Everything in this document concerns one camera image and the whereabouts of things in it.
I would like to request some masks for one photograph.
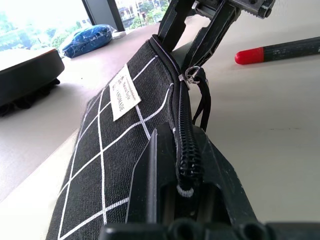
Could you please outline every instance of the black zipper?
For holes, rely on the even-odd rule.
[[[150,44],[170,71],[174,81],[171,113],[176,129],[176,131],[172,129],[176,144],[176,175],[182,194],[191,197],[194,188],[202,182],[204,170],[193,133],[189,87],[179,65],[162,47],[157,35],[152,36]]]

